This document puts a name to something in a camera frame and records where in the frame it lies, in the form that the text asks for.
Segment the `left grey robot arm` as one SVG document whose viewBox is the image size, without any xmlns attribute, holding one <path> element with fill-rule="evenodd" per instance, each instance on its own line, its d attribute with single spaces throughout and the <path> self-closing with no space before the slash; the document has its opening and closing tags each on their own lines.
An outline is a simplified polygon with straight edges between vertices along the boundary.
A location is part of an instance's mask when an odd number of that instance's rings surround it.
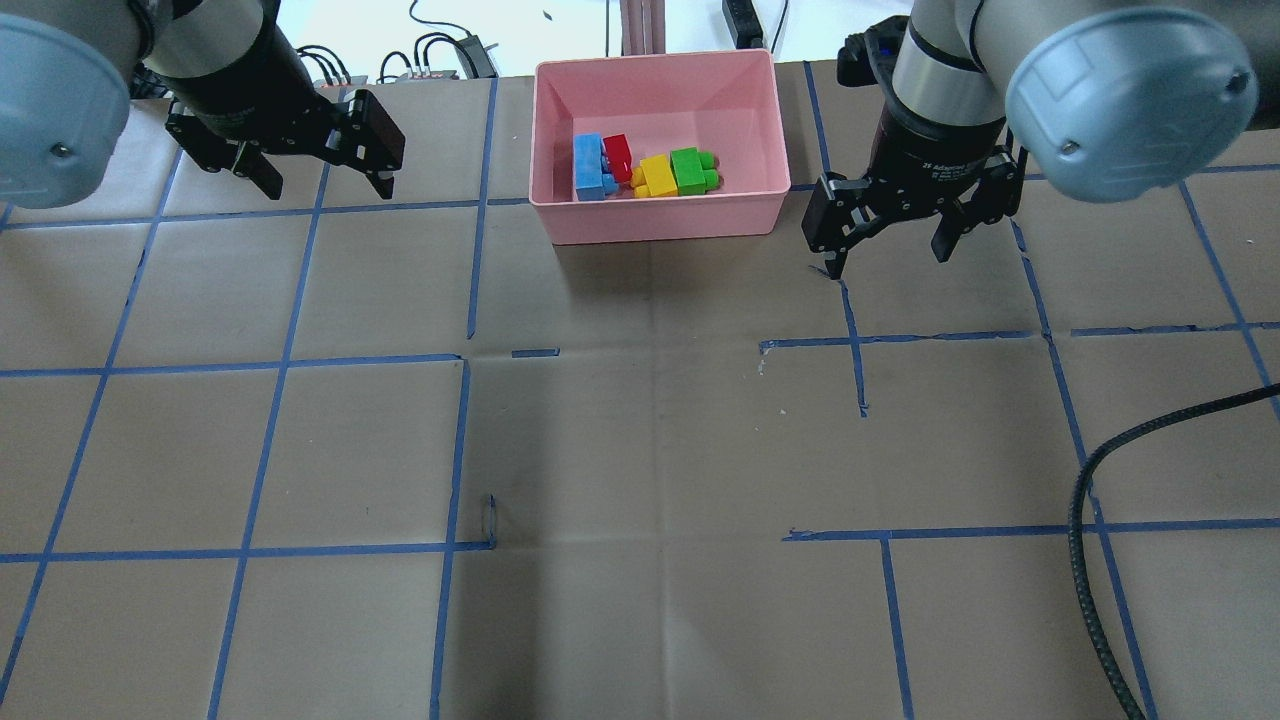
<svg viewBox="0 0 1280 720">
<path fill-rule="evenodd" d="M 166 132 L 195 164 L 279 199 L 273 155 L 362 173 L 393 195 L 406 138 L 367 90 L 333 102 L 276 23 L 275 1 L 5 1 L 1 197 L 64 208 L 93 193 L 131 113 L 134 70 L 173 96 Z"/>
</svg>

